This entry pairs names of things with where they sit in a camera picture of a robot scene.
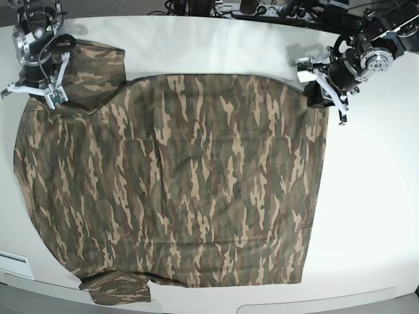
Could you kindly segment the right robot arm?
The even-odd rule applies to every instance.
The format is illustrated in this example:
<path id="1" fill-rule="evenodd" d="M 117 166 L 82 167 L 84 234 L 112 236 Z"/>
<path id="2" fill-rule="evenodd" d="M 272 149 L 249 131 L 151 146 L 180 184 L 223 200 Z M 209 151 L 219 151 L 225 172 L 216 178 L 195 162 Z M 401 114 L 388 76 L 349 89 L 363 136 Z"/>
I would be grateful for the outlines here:
<path id="1" fill-rule="evenodd" d="M 16 11 L 17 24 L 12 41 L 22 66 L 19 86 L 56 89 L 65 71 L 64 56 L 75 53 L 76 39 L 61 34 L 66 11 L 61 1 L 9 1 Z"/>

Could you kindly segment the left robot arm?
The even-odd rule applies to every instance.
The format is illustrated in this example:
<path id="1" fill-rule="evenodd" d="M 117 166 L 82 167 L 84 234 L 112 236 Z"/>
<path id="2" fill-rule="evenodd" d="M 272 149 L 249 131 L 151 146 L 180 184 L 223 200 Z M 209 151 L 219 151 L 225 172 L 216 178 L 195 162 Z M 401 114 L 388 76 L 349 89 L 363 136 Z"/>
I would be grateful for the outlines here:
<path id="1" fill-rule="evenodd" d="M 348 94 L 375 73 L 389 69 L 405 53 L 418 53 L 418 2 L 395 1 L 362 16 L 348 11 L 325 10 L 303 24 L 309 29 L 338 34 L 325 59 L 300 62 L 299 71 L 315 75 L 304 89 L 307 105 L 318 109 L 336 106 L 344 113 Z"/>

